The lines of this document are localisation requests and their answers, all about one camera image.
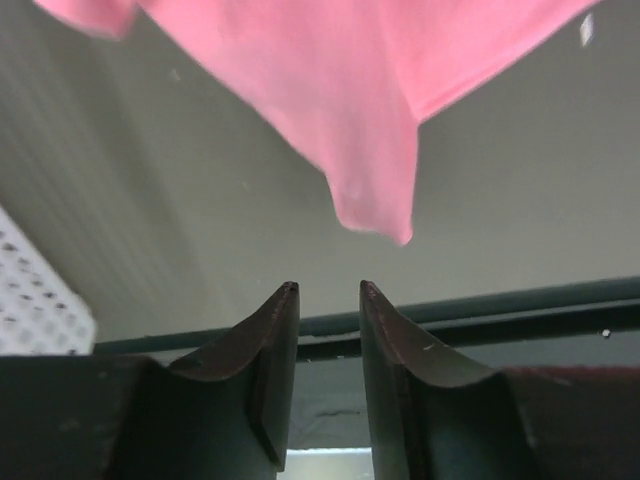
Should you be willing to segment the pink t shirt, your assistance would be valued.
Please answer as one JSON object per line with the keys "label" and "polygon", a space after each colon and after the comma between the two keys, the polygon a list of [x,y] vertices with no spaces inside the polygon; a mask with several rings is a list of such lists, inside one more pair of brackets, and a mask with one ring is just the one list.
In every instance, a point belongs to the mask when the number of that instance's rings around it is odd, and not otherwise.
{"label": "pink t shirt", "polygon": [[326,177],[351,230],[400,245],[422,122],[588,8],[574,1],[45,1],[92,35],[146,13]]}

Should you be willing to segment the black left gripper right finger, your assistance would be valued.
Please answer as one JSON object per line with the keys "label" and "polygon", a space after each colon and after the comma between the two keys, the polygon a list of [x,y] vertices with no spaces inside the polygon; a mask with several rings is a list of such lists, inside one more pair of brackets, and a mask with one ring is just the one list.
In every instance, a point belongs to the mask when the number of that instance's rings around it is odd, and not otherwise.
{"label": "black left gripper right finger", "polygon": [[360,338],[379,479],[635,479],[635,367],[493,369],[360,285]]}

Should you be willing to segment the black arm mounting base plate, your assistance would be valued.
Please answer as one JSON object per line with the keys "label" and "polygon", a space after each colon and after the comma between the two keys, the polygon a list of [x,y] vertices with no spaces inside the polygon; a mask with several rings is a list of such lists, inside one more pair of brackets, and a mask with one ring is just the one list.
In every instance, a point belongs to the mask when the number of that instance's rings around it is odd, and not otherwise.
{"label": "black arm mounting base plate", "polygon": [[[639,280],[606,279],[400,307],[425,331],[492,367],[634,366]],[[288,446],[370,444],[357,311],[300,323]]]}

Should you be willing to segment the white perforated plastic basket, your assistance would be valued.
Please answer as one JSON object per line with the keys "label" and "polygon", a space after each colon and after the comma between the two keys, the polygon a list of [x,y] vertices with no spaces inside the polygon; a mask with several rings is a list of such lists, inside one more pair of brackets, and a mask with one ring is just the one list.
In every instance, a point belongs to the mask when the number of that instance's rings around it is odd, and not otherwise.
{"label": "white perforated plastic basket", "polygon": [[97,324],[6,211],[1,212],[1,354],[89,355]]}

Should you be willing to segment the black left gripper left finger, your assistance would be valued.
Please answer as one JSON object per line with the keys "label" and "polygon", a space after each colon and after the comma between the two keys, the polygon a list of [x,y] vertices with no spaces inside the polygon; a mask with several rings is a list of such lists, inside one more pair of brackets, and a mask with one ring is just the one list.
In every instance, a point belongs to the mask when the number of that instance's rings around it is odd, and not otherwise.
{"label": "black left gripper left finger", "polygon": [[143,355],[5,356],[5,479],[272,479],[284,469],[299,288],[162,365]]}

